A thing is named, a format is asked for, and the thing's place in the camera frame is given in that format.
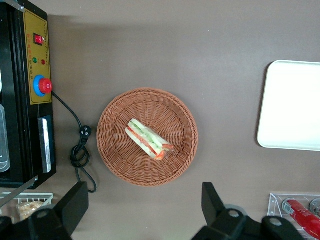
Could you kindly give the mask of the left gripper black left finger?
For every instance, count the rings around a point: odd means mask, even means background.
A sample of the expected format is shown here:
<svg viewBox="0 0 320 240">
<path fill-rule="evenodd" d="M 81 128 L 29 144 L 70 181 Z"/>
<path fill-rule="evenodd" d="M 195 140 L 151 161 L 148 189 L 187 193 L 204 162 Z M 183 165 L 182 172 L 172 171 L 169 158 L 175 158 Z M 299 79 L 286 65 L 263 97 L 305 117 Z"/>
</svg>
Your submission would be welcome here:
<svg viewBox="0 0 320 240">
<path fill-rule="evenodd" d="M 41 207 L 27 219 L 15 223 L 0 218 L 2 240 L 70 240 L 89 208 L 86 182 L 77 182 L 53 207 Z"/>
</svg>

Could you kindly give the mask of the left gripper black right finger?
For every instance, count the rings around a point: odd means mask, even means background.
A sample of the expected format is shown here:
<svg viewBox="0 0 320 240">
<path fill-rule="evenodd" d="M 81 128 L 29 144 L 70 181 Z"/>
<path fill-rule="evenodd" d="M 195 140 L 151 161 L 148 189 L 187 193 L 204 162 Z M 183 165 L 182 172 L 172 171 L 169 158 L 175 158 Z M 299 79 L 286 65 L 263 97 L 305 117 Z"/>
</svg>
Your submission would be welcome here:
<svg viewBox="0 0 320 240">
<path fill-rule="evenodd" d="M 202 183 L 201 208 L 206 220 L 194 240 L 302 240 L 286 219 L 265 216 L 257 222 L 240 210 L 227 208 L 211 182 Z"/>
</svg>

